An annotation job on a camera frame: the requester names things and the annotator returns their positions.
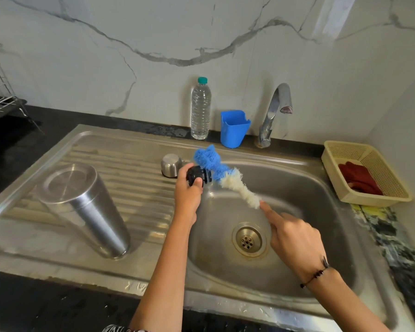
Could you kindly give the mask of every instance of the granite countertop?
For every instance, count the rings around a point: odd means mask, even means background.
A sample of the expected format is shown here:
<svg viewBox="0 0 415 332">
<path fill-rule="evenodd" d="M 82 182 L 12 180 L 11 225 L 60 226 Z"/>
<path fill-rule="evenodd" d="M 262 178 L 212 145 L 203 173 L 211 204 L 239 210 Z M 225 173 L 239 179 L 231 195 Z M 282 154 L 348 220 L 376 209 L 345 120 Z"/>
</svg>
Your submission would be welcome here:
<svg viewBox="0 0 415 332">
<path fill-rule="evenodd" d="M 78 124 L 191 138 L 189 128 L 27 106 L 32 123 L 16 113 L 0 119 L 0 192 Z M 206 142 L 219 143 L 210 132 Z M 246 137 L 242 147 L 253 147 Z M 320 157 L 322 145 L 273 140 L 270 152 Z M 359 223 L 380 246 L 415 318 L 415 249 L 389 208 L 353 205 Z M 0 331 L 101 331 L 129 323 L 137 298 L 0 273 Z M 185 310 L 183 331 L 285 331 L 268 325 Z"/>
</svg>

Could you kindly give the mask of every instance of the blue plastic container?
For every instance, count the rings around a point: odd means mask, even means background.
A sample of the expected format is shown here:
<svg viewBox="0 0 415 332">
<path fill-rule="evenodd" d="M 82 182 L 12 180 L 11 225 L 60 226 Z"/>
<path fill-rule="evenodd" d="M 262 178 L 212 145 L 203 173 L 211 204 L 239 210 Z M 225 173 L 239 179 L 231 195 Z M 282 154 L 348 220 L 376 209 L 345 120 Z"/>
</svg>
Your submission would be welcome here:
<svg viewBox="0 0 415 332">
<path fill-rule="evenodd" d="M 246 135 L 250 126 L 250 120 L 246 120 L 243 111 L 221 112 L 220 142 L 227 148 L 237 148 Z"/>
</svg>

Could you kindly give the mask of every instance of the black bead bracelet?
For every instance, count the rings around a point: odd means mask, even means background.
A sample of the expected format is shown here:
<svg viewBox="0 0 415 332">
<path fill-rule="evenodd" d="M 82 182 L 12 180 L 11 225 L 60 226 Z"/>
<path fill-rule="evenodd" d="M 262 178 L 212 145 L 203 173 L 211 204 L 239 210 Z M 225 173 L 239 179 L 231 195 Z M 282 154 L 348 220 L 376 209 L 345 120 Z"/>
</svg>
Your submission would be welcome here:
<svg viewBox="0 0 415 332">
<path fill-rule="evenodd" d="M 326 257 L 323 257 L 322 261 L 324 269 L 321 269 L 319 271 L 317 271 L 315 274 L 313 274 L 312 278 L 307 281 L 306 283 L 301 283 L 299 286 L 301 289 L 303 289 L 306 285 L 308 285 L 310 282 L 312 282 L 314 279 L 317 279 L 318 277 L 320 277 L 321 275 L 323 275 L 324 271 L 330 267 L 329 263 L 326 260 Z"/>
</svg>

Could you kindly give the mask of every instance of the drain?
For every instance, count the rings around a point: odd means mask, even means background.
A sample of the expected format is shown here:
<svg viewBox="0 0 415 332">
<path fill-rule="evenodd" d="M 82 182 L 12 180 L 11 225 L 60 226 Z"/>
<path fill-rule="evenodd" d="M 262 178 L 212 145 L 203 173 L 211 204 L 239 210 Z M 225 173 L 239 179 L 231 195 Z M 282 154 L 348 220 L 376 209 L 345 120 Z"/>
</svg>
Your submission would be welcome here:
<svg viewBox="0 0 415 332">
<path fill-rule="evenodd" d="M 255 257 L 260 255 L 264 249 L 265 239 L 260 234 L 257 226 L 248 223 L 239 224 L 232 233 L 235 248 L 246 256 Z"/>
</svg>

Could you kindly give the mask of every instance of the faucet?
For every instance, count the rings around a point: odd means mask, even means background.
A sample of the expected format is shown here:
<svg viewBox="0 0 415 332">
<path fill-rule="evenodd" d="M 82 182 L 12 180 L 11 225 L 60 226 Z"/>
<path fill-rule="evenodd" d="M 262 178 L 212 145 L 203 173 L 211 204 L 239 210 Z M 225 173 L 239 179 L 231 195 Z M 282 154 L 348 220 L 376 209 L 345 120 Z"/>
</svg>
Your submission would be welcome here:
<svg viewBox="0 0 415 332">
<path fill-rule="evenodd" d="M 290 95 L 290 88 L 287 83 L 278 85 L 269 104 L 266 117 L 263 124 L 260 126 L 260 133 L 258 134 L 257 146 L 266 148 L 270 146 L 270 134 L 272 132 L 272 122 L 275 114 L 280 109 L 283 114 L 292 114 L 292 100 Z"/>
</svg>

